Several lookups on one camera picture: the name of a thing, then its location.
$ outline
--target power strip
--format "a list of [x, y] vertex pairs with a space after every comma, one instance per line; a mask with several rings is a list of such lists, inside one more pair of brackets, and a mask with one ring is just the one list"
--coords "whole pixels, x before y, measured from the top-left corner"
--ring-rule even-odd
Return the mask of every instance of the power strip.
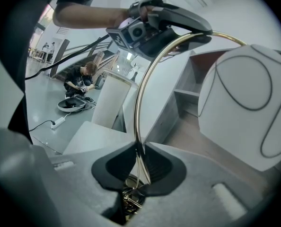
[[59, 118], [58, 120], [55, 121], [55, 125], [53, 125], [51, 123], [51, 129], [55, 129], [55, 128], [59, 127], [60, 124], [62, 124], [63, 122], [65, 122], [65, 118], [63, 118], [63, 117]]

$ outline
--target gold metal rod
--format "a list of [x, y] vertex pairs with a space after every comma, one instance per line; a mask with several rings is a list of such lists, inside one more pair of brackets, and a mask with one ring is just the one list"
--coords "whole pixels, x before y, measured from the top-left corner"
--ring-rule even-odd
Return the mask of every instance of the gold metal rod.
[[[141, 80], [141, 83], [140, 83], [140, 86], [138, 88], [138, 91], [137, 91], [137, 95], [136, 95], [136, 100], [135, 100], [135, 105], [134, 105], [134, 136], [135, 136], [135, 142], [139, 145], [139, 149], [141, 151], [140, 153], [140, 159], [141, 159], [141, 162], [144, 163], [143, 159], [142, 159], [142, 156], [144, 156], [145, 152], [144, 152], [144, 149], [143, 149], [143, 146], [142, 146], [142, 142], [141, 142], [141, 130], [140, 130], [140, 116], [141, 116], [141, 101], [142, 101], [142, 97], [143, 97], [143, 94], [144, 94], [144, 91], [145, 91], [145, 88], [146, 88], [146, 85], [147, 85], [147, 82], [153, 72], [153, 70], [155, 69], [155, 67], [157, 66], [157, 64], [159, 63], [159, 61], [169, 53], [169, 51], [172, 50], [172, 48], [174, 48], [175, 46], [179, 45], [180, 43], [192, 38], [192, 37], [195, 37], [195, 36], [198, 36], [198, 35], [203, 35], [202, 33], [199, 33], [199, 34], [192, 34], [192, 33], [189, 33], [189, 34], [185, 34], [185, 35], [182, 35], [180, 37], [178, 37], [177, 39], [175, 39], [174, 41], [170, 42], [159, 54], [158, 56], [154, 59], [154, 61], [152, 61], [150, 63], [150, 65], [147, 67], [145, 73], [144, 73], [144, 76]], [[245, 42], [233, 37], [233, 36], [230, 36], [230, 35], [227, 35], [227, 34], [224, 34], [224, 33], [221, 33], [221, 32], [216, 32], [214, 31], [212, 33], [212, 36], [217, 36], [217, 37], [222, 37], [222, 38], [226, 38], [226, 39], [229, 39], [241, 46], [243, 45], [246, 45]], [[145, 167], [144, 164], [141, 165], [142, 168], [143, 168], [143, 171], [145, 173], [145, 176], [148, 180], [148, 182], [150, 183], [150, 179], [149, 178], [149, 173]]]

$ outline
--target black cable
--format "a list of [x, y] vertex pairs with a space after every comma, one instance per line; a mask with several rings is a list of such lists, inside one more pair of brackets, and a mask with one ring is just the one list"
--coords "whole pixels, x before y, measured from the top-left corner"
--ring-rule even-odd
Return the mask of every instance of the black cable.
[[29, 130], [29, 132], [35, 130], [38, 126], [41, 126], [43, 123], [46, 123], [46, 122], [49, 122], [49, 121], [50, 121], [53, 125], [55, 125], [55, 122], [54, 122], [54, 121], [52, 121], [52, 120], [46, 120], [45, 122], [42, 122], [41, 124], [37, 125], [37, 126], [36, 126], [35, 128], [33, 128], [32, 130]]
[[59, 64], [62, 64], [63, 62], [65, 62], [65, 61], [67, 61], [67, 60], [69, 60], [69, 59], [71, 59], [71, 58], [73, 58], [73, 57], [75, 57], [75, 56], [77, 56], [77, 55], [79, 55], [79, 54], [82, 54], [83, 52], [89, 50], [91, 47], [93, 47], [94, 45], [97, 45], [98, 43], [102, 42], [103, 40], [105, 40], [105, 39], [108, 38], [109, 36], [110, 36], [110, 35], [105, 35], [104, 37], [102, 37], [102, 38], [96, 40], [96, 41], [93, 42], [92, 44], [87, 45], [85, 48], [83, 48], [83, 49], [81, 49], [81, 50], [79, 50], [79, 51], [76, 51], [75, 53], [72, 53], [71, 55], [68, 55], [68, 56], [65, 57], [64, 59], [62, 59], [62, 60], [56, 62], [55, 64], [53, 64], [53, 65], [51, 65], [51, 66], [48, 66], [48, 67], [41, 68], [35, 75], [30, 76], [30, 77], [27, 77], [27, 78], [25, 78], [25, 80], [29, 80], [29, 79], [31, 79], [31, 78], [35, 78], [35, 77], [37, 77], [37, 76], [41, 73], [41, 71], [49, 70], [49, 69], [51, 69], [51, 68], [53, 68], [53, 67], [55, 67], [55, 66], [58, 66]]

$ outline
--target curved metal rod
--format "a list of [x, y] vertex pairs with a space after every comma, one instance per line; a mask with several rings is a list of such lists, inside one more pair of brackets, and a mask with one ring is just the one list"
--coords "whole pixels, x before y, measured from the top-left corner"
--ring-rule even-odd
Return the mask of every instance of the curved metal rod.
[[[148, 66], [148, 68], [146, 69], [145, 71], [145, 74], [141, 80], [141, 83], [140, 83], [140, 86], [139, 86], [139, 89], [138, 89], [138, 92], [137, 92], [137, 95], [136, 95], [136, 100], [135, 100], [135, 105], [134, 105], [134, 136], [135, 136], [135, 143], [138, 145], [138, 153], [140, 155], [140, 160], [143, 164], [141, 164], [142, 168], [143, 168], [143, 171], [145, 173], [145, 176], [148, 180], [148, 182], [150, 183], [150, 176], [149, 176], [149, 173], [146, 169], [146, 166], [143, 162], [143, 157], [145, 156], [145, 152], [144, 152], [144, 149], [143, 149], [143, 146], [142, 146], [142, 142], [141, 142], [141, 130], [140, 130], [140, 116], [141, 116], [141, 101], [142, 101], [142, 97], [143, 97], [143, 94], [144, 94], [144, 91], [145, 91], [145, 87], [146, 87], [146, 84], [153, 72], [153, 70], [155, 69], [155, 67], [157, 66], [157, 64], [159, 63], [159, 61], [166, 55], [168, 54], [168, 52], [175, 46], [179, 45], [181, 42], [184, 42], [192, 37], [195, 37], [195, 36], [198, 36], [198, 35], [202, 35], [202, 33], [199, 33], [199, 34], [192, 34], [192, 33], [189, 33], [189, 34], [185, 34], [185, 35], [182, 35], [180, 37], [178, 37], [177, 39], [175, 39], [174, 41], [172, 41], [171, 43], [169, 43], [159, 54], [158, 56], [154, 59], [154, 61], [152, 61], [150, 63], [150, 65]], [[212, 33], [212, 36], [217, 36], [217, 37], [222, 37], [222, 38], [226, 38], [226, 39], [229, 39], [241, 46], [243, 45], [247, 45], [245, 42], [233, 37], [233, 36], [230, 36], [230, 35], [227, 35], [227, 34], [224, 34], [224, 33], [221, 33], [221, 32], [216, 32], [214, 31]]]

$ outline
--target gray floor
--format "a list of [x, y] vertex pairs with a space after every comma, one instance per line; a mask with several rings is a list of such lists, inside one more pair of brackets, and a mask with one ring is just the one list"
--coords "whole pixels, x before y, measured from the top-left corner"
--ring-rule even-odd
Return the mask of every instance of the gray floor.
[[[31, 62], [27, 66], [27, 75], [33, 75], [43, 63]], [[90, 90], [87, 96], [97, 102], [100, 90]], [[41, 73], [34, 79], [26, 81], [27, 115], [29, 128], [41, 124], [46, 120], [57, 120], [66, 115], [65, 112], [57, 108], [57, 104], [65, 99], [65, 88], [63, 83], [51, 79]], [[60, 154], [66, 149], [70, 140], [84, 121], [91, 121], [93, 110], [85, 110], [72, 113], [66, 117], [66, 121], [58, 128], [52, 130], [51, 123], [46, 122], [34, 131], [30, 132], [32, 140], [36, 145], [46, 145], [47, 153], [53, 155]]]

